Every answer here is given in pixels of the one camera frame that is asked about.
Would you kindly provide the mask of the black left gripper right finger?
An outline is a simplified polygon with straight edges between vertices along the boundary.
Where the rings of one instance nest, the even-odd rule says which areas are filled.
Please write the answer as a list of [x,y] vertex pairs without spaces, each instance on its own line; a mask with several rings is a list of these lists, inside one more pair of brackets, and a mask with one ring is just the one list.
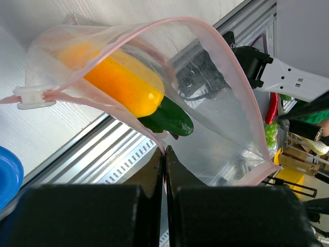
[[210,187],[166,148],[170,246],[319,246],[285,186]]

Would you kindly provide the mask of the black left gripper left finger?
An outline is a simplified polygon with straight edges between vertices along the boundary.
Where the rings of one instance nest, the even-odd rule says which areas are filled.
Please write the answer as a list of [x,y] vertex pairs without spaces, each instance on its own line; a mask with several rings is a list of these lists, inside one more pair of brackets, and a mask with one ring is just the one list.
[[158,246],[163,155],[122,184],[54,184],[20,198],[1,246]]

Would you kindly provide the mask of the green toy cucumber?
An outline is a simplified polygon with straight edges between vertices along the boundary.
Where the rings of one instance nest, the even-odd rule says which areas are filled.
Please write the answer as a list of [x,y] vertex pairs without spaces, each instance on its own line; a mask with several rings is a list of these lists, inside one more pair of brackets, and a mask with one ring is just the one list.
[[154,133],[168,131],[176,136],[188,136],[194,131],[194,124],[188,114],[166,96],[153,114],[138,120]]

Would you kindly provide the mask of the blue plastic bin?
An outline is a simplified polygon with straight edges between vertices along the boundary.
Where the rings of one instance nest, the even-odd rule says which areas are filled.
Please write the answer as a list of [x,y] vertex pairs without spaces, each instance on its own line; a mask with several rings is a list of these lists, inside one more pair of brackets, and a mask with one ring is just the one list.
[[16,196],[24,179],[24,167],[20,159],[1,147],[1,210]]

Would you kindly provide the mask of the yellow toy pepper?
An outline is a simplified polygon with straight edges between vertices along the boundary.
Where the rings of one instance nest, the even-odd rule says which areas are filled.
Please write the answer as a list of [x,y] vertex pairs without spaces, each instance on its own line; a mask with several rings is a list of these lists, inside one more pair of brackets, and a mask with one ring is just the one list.
[[[67,68],[77,71],[98,56],[100,46],[79,42],[56,49],[52,54]],[[153,114],[164,98],[161,77],[138,59],[117,49],[83,76],[86,83],[73,87],[81,94],[95,87],[125,106],[135,117]]]

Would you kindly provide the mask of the clear zip top bag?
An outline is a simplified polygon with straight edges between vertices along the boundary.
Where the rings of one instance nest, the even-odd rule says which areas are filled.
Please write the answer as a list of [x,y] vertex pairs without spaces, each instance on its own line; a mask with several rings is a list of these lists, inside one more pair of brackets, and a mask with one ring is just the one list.
[[280,170],[236,56],[193,17],[44,31],[28,49],[24,86],[1,103],[30,110],[58,102],[106,112],[160,150],[172,146],[206,184],[258,185]]

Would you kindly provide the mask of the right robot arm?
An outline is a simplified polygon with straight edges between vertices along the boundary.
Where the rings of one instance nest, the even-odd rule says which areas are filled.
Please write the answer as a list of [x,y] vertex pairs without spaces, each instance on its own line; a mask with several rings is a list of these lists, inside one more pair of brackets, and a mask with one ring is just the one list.
[[328,78],[296,69],[251,46],[233,50],[252,89],[311,102],[328,91]]

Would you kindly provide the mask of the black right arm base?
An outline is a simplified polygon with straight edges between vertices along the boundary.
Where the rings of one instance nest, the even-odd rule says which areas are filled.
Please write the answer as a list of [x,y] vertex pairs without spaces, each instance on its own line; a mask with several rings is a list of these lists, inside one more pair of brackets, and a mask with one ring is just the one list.
[[188,103],[214,99],[219,93],[232,91],[198,39],[178,52],[170,62],[175,68],[178,93]]

